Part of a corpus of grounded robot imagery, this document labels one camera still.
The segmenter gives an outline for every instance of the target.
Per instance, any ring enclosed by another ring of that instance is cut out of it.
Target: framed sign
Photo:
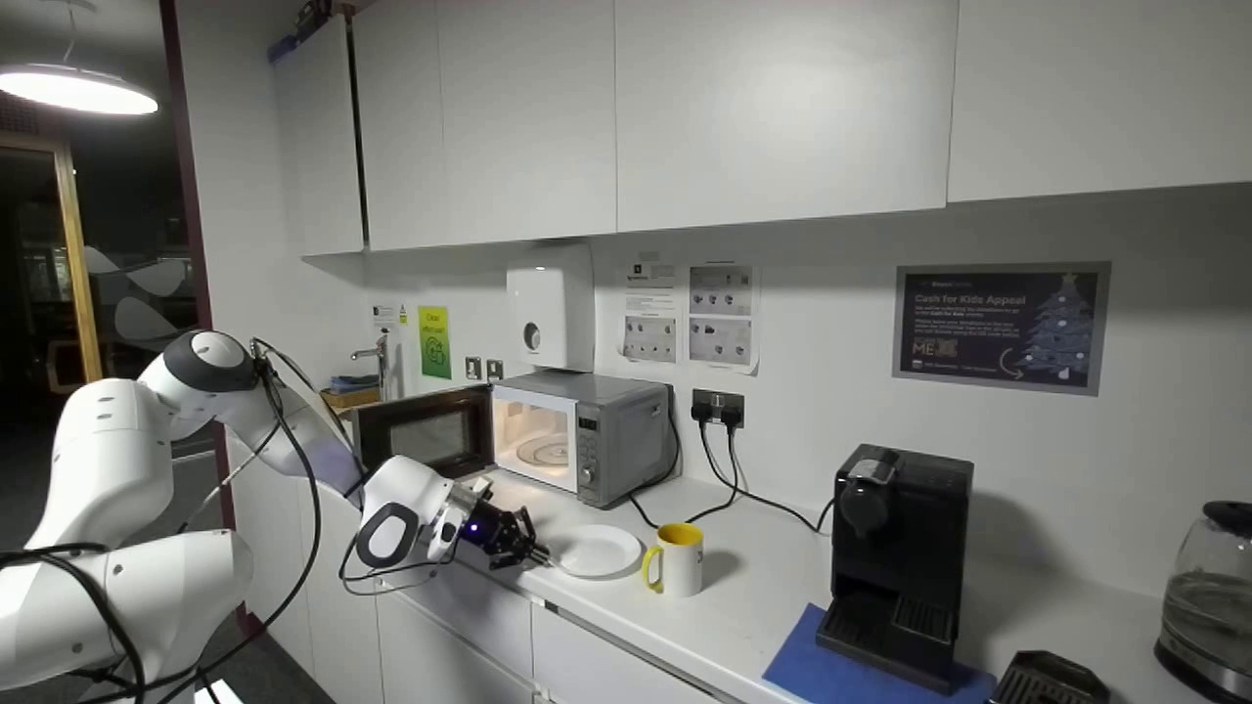
[[[895,376],[1089,389],[1107,260],[900,268]]]

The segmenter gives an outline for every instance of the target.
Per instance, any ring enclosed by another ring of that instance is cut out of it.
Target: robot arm
[[[43,518],[29,551],[0,561],[0,692],[118,658],[149,685],[197,663],[244,602],[248,547],[230,533],[118,542],[170,509],[170,447],[208,422],[223,422],[271,469],[311,469],[356,501],[359,466],[338,422],[223,333],[181,336],[140,380],[85,383],[54,431]],[[411,458],[382,460],[359,503],[352,551],[369,565],[437,561],[457,539],[493,561],[547,556],[526,509],[502,512],[487,482],[455,485]]]

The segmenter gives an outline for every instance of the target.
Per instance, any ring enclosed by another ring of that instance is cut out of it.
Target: blue mat
[[[895,672],[874,670],[819,640],[824,611],[805,604],[776,651],[768,681],[814,704],[985,704],[994,681],[967,670],[964,685],[944,694]]]

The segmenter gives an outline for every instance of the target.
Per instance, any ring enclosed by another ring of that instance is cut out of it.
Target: upper cabinet
[[[1250,0],[964,0],[951,199],[1252,178]]]
[[[955,0],[620,0],[620,228],[947,203]]]
[[[298,255],[364,250],[343,16],[279,59],[273,83],[286,221]]]
[[[359,10],[372,250],[616,232],[611,0]]]

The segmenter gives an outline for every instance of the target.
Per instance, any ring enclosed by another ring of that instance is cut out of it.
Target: black coffee machine
[[[955,689],[969,485],[969,460],[858,447],[832,475],[822,646]]]

